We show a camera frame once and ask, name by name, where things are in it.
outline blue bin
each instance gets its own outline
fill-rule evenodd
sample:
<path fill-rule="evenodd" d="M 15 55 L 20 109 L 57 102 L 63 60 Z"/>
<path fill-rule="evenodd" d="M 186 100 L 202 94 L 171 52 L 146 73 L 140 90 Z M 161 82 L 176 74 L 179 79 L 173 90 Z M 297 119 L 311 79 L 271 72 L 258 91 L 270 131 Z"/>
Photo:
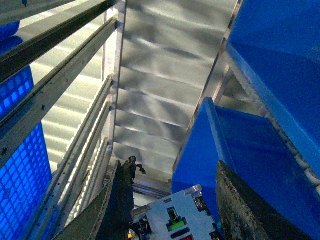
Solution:
<path fill-rule="evenodd" d="M 227 51 L 320 176 L 320 0 L 244 0 Z"/>
<path fill-rule="evenodd" d="M 0 41 L 0 55 L 23 41 L 12 36 Z M 0 120 L 2 120 L 34 86 L 28 66 L 0 85 Z M 17 240 L 32 218 L 52 180 L 44 132 L 39 123 L 0 169 L 0 239 Z"/>
<path fill-rule="evenodd" d="M 211 98 L 205 98 L 173 174 L 172 192 L 201 184 L 217 221 L 219 160 L 281 215 L 313 239 L 320 239 L 320 196 L 270 121 L 215 106 Z"/>
<path fill-rule="evenodd" d="M 10 23 L 0 27 L 0 42 L 10 38 L 18 32 L 20 21 Z"/>

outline green light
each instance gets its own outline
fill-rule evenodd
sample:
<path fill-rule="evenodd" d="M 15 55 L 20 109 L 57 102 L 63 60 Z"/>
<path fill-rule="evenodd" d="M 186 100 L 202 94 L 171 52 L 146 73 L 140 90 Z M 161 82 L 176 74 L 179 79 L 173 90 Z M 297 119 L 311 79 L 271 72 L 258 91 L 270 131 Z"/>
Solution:
<path fill-rule="evenodd" d="M 168 230 L 169 230 L 169 232 L 171 232 L 171 231 L 180 229 L 180 228 L 182 228 L 182 227 L 185 226 L 185 225 L 186 225 L 186 224 L 185 224 L 184 221 L 179 221 L 179 222 L 177 222 L 177 223 L 174 223 L 173 225 L 168 226 Z"/>

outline metal frame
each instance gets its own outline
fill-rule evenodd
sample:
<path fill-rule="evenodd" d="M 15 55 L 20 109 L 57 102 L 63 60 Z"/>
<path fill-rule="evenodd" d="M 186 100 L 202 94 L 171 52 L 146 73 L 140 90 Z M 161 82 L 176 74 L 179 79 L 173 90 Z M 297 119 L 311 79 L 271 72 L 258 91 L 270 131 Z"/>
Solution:
<path fill-rule="evenodd" d="M 118 28 L 116 30 L 116 43 L 115 43 L 115 55 L 114 55 L 114 69 L 113 69 L 113 83 L 112 88 L 110 90 L 110 94 L 108 95 L 108 99 L 111 102 L 111 109 L 110 114 L 107 118 L 106 124 L 102 130 L 101 137 L 108 138 L 108 146 L 106 148 L 106 152 L 108 156 L 111 157 L 113 148 L 114 148 L 114 134 L 115 134 L 115 124 L 116 124 L 116 110 L 117 110 L 117 103 L 118 103 L 118 92 L 119 92 L 119 81 L 120 81 L 120 71 L 121 71 L 121 59 L 122 59 L 122 51 L 123 51 L 123 42 L 124 42 L 124 30 L 126 24 L 126 13 L 127 13 L 127 0 L 119 0 L 117 4 L 114 6 L 114 10 L 117 10 L 118 15 Z M 108 64 L 109 62 L 106 61 L 106 46 L 104 47 L 103 51 L 103 59 L 102 59 L 102 79 L 104 76 L 108 74 Z M 108 170 L 108 166 L 104 164 L 103 168 L 99 169 L 99 179 L 97 184 L 93 187 L 92 198 L 99 194 L 103 189 L 103 182 L 106 177 Z"/>
<path fill-rule="evenodd" d="M 68 220 L 69 214 L 72 211 L 78 199 L 78 196 L 80 195 L 83 189 L 84 180 L 86 179 L 86 173 L 88 171 L 88 166 L 92 159 L 92 155 L 96 149 L 98 140 L 100 139 L 100 135 L 101 135 L 101 131 L 104 126 L 104 123 L 107 120 L 110 106 L 111 106 L 110 102 L 104 103 L 104 106 L 100 111 L 100 115 L 98 116 L 95 122 L 95 127 L 93 128 L 91 132 L 92 133 L 91 137 L 88 140 L 88 146 L 83 150 L 83 153 L 82 153 L 83 156 L 78 167 L 76 168 L 74 177 L 72 177 L 72 181 L 68 186 L 67 192 L 64 195 L 62 201 L 59 203 L 59 211 L 58 211 L 57 218 L 53 223 L 53 227 L 51 229 L 51 232 L 53 234 L 51 235 L 50 239 L 64 229 L 64 226 Z"/>
<path fill-rule="evenodd" d="M 0 27 L 74 1 L 75 0 L 7 0 L 0 5 Z"/>
<path fill-rule="evenodd" d="M 61 168 L 57 170 L 51 185 L 46 192 L 44 200 L 41 206 L 39 206 L 39 210 L 33 219 L 33 223 L 29 227 L 29 231 L 26 234 L 25 239 L 42 239 L 41 236 L 43 236 L 47 230 L 48 224 L 56 210 L 56 206 L 88 140 L 98 114 L 106 100 L 111 83 L 112 78 L 109 77 L 101 87 L 91 109 L 88 111 L 79 131 L 64 156 Z"/>
<path fill-rule="evenodd" d="M 100 176 L 100 169 L 107 169 L 110 162 L 110 154 L 107 154 L 107 147 L 109 141 L 105 138 L 101 144 L 101 149 L 96 158 L 96 163 L 92 169 L 92 176 L 89 180 L 86 194 L 82 199 L 82 203 L 80 205 L 79 213 L 81 213 L 99 194 L 99 192 L 93 192 L 94 186 L 99 185 L 97 181 L 101 179 L 101 185 L 104 180 L 104 175 Z"/>
<path fill-rule="evenodd" d="M 117 28 L 110 19 L 45 76 L 0 123 L 0 168 L 23 143 Z"/>
<path fill-rule="evenodd" d="M 0 84 L 114 5 L 106 0 L 0 56 Z"/>
<path fill-rule="evenodd" d="M 226 50 L 226 44 L 228 42 L 230 33 L 231 33 L 233 25 L 234 25 L 234 22 L 238 16 L 239 10 L 240 10 L 243 2 L 244 2 L 243 0 L 237 0 L 237 3 L 233 9 L 230 23 L 224 33 L 224 36 L 223 36 L 221 44 L 220 44 L 219 51 L 214 59 L 213 66 L 212 66 L 211 71 L 209 73 L 209 76 L 205 82 L 205 85 L 204 85 L 203 91 L 201 93 L 201 96 L 199 98 L 198 104 L 195 108 L 194 114 L 193 114 L 193 116 L 190 120 L 189 126 L 187 128 L 186 138 L 183 140 L 183 142 L 181 144 L 181 148 L 177 154 L 174 165 L 172 167 L 173 173 L 175 172 L 175 170 L 178 167 L 181 155 L 184 152 L 186 143 L 189 139 L 189 135 L 190 135 L 191 130 L 195 124 L 195 120 L 197 118 L 197 115 L 199 113 L 199 110 L 200 110 L 200 107 L 201 107 L 201 104 L 202 104 L 204 98 L 205 97 L 213 98 L 214 103 L 218 104 L 221 100 L 221 97 L 222 97 L 227 85 L 228 85 L 229 79 L 232 76 L 232 71 L 230 69 L 230 66 L 228 65 L 228 63 L 224 59 L 223 53 Z"/>

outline electronic component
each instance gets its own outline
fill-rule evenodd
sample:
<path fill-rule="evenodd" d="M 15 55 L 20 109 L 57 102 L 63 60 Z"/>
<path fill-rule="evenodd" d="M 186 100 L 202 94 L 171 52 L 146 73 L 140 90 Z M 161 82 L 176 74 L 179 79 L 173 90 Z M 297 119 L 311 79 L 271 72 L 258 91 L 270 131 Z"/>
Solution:
<path fill-rule="evenodd" d="M 200 185 L 132 211 L 130 228 L 140 240 L 221 240 Z"/>

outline slot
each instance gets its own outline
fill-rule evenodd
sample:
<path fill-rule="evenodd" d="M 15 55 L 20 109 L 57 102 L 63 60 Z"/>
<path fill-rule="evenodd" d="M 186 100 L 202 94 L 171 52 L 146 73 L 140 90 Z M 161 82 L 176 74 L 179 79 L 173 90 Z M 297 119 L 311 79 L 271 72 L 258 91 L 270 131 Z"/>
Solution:
<path fill-rule="evenodd" d="M 178 216 L 176 209 L 174 207 L 170 207 L 167 209 L 170 220 L 169 223 L 166 225 L 169 232 L 174 230 L 180 229 L 187 225 L 187 221 L 185 217 Z"/>
<path fill-rule="evenodd" d="M 180 230 L 180 231 L 178 231 L 178 232 L 175 232 L 174 234 L 172 234 L 171 235 L 171 238 L 172 239 L 176 239 L 176 238 L 178 238 L 178 237 L 181 237 L 182 235 L 185 235 L 185 234 L 187 234 L 187 233 L 189 233 L 190 232 L 190 228 L 185 228 L 185 229 L 182 229 L 182 230 Z"/>
<path fill-rule="evenodd" d="M 165 204 L 172 202 L 171 198 L 168 198 L 167 200 L 163 201 Z"/>

